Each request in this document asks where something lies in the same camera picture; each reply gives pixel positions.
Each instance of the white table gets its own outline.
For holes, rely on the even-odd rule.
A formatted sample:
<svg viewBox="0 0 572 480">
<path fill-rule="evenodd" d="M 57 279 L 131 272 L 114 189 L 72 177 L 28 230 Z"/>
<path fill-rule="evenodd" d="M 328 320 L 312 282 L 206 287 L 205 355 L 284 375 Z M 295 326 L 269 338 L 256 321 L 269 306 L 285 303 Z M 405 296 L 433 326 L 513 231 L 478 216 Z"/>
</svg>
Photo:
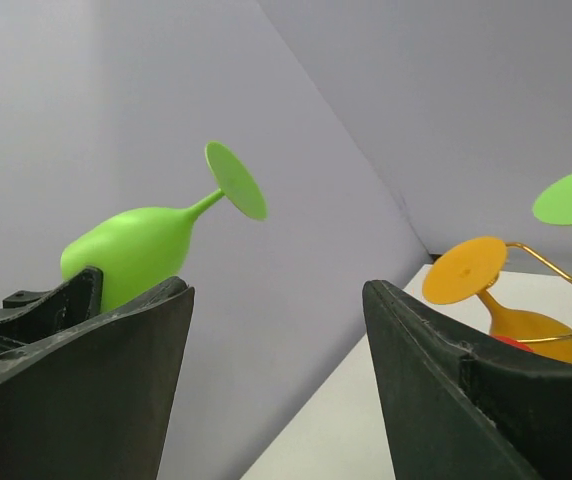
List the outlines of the white table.
<svg viewBox="0 0 572 480">
<path fill-rule="evenodd" d="M 429 265 L 404 289 L 426 302 Z M 572 286 L 555 276 L 502 272 L 491 289 L 511 308 L 549 315 L 572 327 Z M 476 298 L 435 310 L 488 332 L 490 316 Z M 364 336 L 242 480 L 392 480 L 393 465 Z"/>
</svg>

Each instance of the gray wall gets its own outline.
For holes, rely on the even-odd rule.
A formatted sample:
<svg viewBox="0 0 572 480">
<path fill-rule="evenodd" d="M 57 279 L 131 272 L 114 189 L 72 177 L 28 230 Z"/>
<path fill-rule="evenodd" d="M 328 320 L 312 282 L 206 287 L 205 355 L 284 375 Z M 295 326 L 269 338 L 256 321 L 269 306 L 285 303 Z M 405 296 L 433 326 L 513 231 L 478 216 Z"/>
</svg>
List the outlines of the gray wall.
<svg viewBox="0 0 572 480">
<path fill-rule="evenodd" d="M 363 332 L 362 283 L 425 252 L 256 2 L 0 0 L 0 298 L 56 284 L 104 218 L 211 191 L 212 138 L 271 217 L 222 202 L 195 229 L 161 479 L 239 478 Z"/>
<path fill-rule="evenodd" d="M 490 234 L 572 266 L 572 228 L 531 214 L 572 172 L 572 1 L 259 3 L 429 251 Z"/>
</svg>

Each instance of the glass stem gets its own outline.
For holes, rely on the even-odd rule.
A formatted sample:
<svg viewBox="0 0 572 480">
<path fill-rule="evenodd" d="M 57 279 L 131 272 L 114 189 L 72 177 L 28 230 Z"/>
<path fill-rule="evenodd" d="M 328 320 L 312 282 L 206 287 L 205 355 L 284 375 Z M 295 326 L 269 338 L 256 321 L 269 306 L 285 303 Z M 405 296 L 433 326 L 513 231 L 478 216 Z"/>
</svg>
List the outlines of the glass stem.
<svg viewBox="0 0 572 480">
<path fill-rule="evenodd" d="M 495 316 L 496 313 L 503 310 L 504 308 L 499 304 L 497 300 L 495 300 L 495 298 L 490 293 L 488 293 L 488 290 L 482 290 L 477 294 L 477 296 L 486 306 L 491 316 Z"/>
<path fill-rule="evenodd" d="M 188 211 L 194 216 L 195 219 L 199 217 L 202 213 L 212 207 L 224 196 L 224 192 L 220 189 L 215 190 L 213 193 L 207 197 L 202 198 L 192 207 L 188 208 Z"/>
</svg>

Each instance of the red object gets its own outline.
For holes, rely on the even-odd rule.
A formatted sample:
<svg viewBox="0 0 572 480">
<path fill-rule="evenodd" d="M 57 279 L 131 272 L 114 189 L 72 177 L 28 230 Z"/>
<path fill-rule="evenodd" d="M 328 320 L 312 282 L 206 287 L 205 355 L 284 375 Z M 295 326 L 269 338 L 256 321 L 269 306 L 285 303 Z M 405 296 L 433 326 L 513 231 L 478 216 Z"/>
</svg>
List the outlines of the red object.
<svg viewBox="0 0 572 480">
<path fill-rule="evenodd" d="M 524 343 L 519 343 L 517 340 L 510 338 L 510 337 L 503 337 L 501 335 L 491 335 L 495 340 L 499 340 L 500 342 L 507 343 L 508 345 L 512 345 L 515 348 L 519 348 L 520 350 L 524 350 L 526 352 L 535 353 L 532 348 Z"/>
</svg>

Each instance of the white backdrop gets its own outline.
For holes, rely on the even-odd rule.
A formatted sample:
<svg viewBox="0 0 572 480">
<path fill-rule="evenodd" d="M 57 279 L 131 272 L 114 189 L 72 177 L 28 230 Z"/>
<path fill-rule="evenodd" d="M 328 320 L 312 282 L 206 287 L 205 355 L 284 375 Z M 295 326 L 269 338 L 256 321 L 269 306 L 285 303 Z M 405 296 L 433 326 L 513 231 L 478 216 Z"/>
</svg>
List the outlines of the white backdrop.
<svg viewBox="0 0 572 480">
<path fill-rule="evenodd" d="M 0 299 L 106 217 L 210 192 L 213 138 L 271 216 L 196 226 L 163 480 L 239 478 L 363 332 L 363 282 L 425 251 L 255 1 L 0 0 Z"/>
<path fill-rule="evenodd" d="M 572 268 L 531 213 L 572 172 L 572 1 L 259 3 L 431 253 L 498 235 Z"/>
</svg>

